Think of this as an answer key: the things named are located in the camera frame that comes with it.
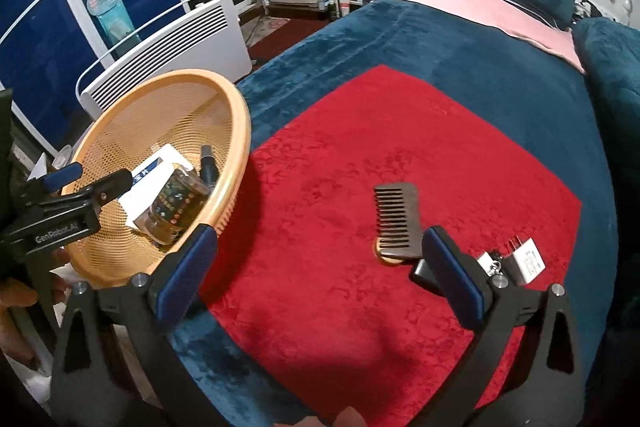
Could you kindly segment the person left hand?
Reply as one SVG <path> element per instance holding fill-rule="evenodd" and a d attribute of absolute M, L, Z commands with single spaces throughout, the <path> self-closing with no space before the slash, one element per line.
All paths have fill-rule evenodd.
<path fill-rule="evenodd" d="M 65 303 L 67 284 L 55 269 L 70 262 L 70 256 L 64 248 L 52 251 L 52 269 L 49 271 L 51 298 L 55 305 Z M 35 372 L 41 372 L 42 358 L 35 348 L 35 336 L 32 333 L 32 320 L 26 309 L 38 303 L 38 293 L 11 277 L 1 277 L 1 351 L 17 363 Z"/>

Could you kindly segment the person right hand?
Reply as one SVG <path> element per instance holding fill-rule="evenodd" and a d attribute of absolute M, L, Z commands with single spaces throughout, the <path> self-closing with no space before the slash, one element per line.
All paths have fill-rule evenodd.
<path fill-rule="evenodd" d="M 326 427 L 326 425 L 318 417 L 307 416 L 294 424 L 294 427 Z M 345 410 L 337 414 L 332 427 L 367 427 L 367 423 L 353 407 L 346 407 Z"/>

